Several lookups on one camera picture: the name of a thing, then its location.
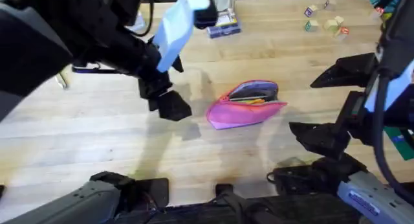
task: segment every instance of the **sticker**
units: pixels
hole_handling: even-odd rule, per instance
[[[370,213],[372,213],[374,216],[378,216],[381,213],[381,211],[380,211],[379,208],[376,208],[373,204],[371,204],[370,202],[368,202],[365,199],[363,199],[360,194],[357,194],[354,191],[350,191],[348,193],[348,196],[353,201],[357,202],[359,205],[361,205],[366,210],[368,210]]]

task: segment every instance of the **black cable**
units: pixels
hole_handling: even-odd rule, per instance
[[[386,95],[389,85],[389,77],[380,75],[378,90],[375,99],[375,110],[373,116],[373,147],[375,160],[380,168],[382,175],[386,178],[389,185],[394,188],[395,192],[400,195],[408,203],[414,205],[414,195],[408,192],[398,181],[395,179],[393,172],[389,169],[388,163],[384,155],[384,143],[382,139],[382,130],[384,128],[384,107],[386,101]]]
[[[149,31],[151,30],[151,27],[153,25],[153,18],[154,18],[154,2],[155,0],[149,0],[149,23],[148,23],[148,27],[147,29],[144,31],[144,33],[136,33],[133,30],[129,30],[128,31],[136,36],[136,37],[143,37],[148,35]]]

